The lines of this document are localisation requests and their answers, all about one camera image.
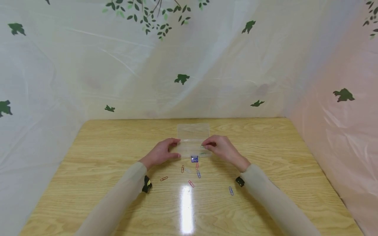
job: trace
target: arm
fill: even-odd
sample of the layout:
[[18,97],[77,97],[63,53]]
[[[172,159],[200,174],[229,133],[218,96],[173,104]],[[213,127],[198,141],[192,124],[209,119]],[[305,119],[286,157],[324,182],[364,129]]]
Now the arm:
[[319,231],[297,205],[277,188],[256,165],[240,155],[225,136],[213,135],[202,145],[232,163],[240,172],[248,192],[270,214],[287,236],[320,236]]
[[144,158],[130,166],[118,183],[89,213],[75,236],[110,235],[119,224],[126,208],[142,191],[147,171],[168,159],[181,157],[178,153],[169,153],[169,148],[177,146],[179,141],[171,138],[159,142]]

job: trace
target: wood grain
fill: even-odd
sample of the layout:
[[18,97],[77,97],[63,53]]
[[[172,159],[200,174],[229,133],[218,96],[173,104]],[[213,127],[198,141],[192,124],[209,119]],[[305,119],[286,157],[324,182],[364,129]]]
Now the wood grain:
[[[180,123],[209,123],[211,134],[228,136],[322,235],[362,235],[286,118],[90,120],[20,235],[72,235],[124,171],[157,142],[176,137]],[[182,165],[192,173],[181,173]],[[200,159],[199,166],[200,179],[189,158],[152,168],[147,174],[151,192],[141,193],[127,209],[115,235],[282,235],[264,208],[235,183],[234,167],[215,156]]]

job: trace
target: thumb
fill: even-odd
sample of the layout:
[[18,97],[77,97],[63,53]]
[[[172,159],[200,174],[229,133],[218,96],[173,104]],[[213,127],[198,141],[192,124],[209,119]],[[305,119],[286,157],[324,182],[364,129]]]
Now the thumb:
[[215,151],[217,150],[217,147],[214,147],[212,145],[206,145],[205,149],[211,151],[212,153],[215,153]]
[[180,157],[181,157],[180,153],[169,153],[168,154],[169,159],[177,159],[177,158],[180,158]]

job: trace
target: person's left hand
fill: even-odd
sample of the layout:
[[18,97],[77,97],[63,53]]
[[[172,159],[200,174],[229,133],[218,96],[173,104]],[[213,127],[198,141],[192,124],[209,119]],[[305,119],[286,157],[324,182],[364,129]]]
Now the person's left hand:
[[180,158],[179,153],[170,153],[170,147],[175,147],[180,142],[180,139],[169,138],[158,142],[156,146],[142,159],[139,160],[147,170],[154,165],[160,165],[169,159]]

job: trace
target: orange paper clip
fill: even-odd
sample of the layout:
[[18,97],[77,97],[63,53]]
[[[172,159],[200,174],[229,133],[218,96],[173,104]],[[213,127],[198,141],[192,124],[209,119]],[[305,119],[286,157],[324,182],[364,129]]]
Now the orange paper clip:
[[190,186],[192,186],[192,188],[194,188],[194,184],[189,180],[188,183],[190,184]]

